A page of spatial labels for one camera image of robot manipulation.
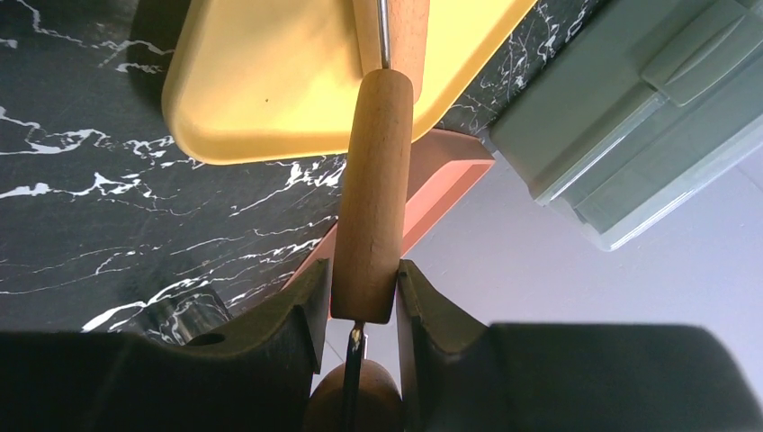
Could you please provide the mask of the wooden dough roller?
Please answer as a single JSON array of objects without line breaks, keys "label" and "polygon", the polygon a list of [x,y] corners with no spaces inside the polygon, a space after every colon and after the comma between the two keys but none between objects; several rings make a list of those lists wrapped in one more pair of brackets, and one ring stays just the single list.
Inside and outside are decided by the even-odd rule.
[{"label": "wooden dough roller", "polygon": [[394,381],[364,356],[365,328],[387,324],[392,313],[430,4],[356,1],[353,9],[364,75],[346,154],[330,294],[331,316],[353,326],[345,362],[310,397],[306,431],[403,428]]}]

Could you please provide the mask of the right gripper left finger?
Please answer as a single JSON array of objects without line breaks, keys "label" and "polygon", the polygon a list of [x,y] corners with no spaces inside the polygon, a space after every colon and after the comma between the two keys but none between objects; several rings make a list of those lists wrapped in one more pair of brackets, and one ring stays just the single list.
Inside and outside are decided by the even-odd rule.
[{"label": "right gripper left finger", "polygon": [[320,370],[330,264],[183,346],[5,332],[4,431],[299,431]]}]

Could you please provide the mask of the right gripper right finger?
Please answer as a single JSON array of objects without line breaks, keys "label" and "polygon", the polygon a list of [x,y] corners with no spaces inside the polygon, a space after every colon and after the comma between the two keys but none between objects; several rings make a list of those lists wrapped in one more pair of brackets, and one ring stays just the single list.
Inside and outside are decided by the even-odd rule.
[{"label": "right gripper right finger", "polygon": [[727,349],[686,325],[493,323],[399,264],[409,431],[759,431]]}]

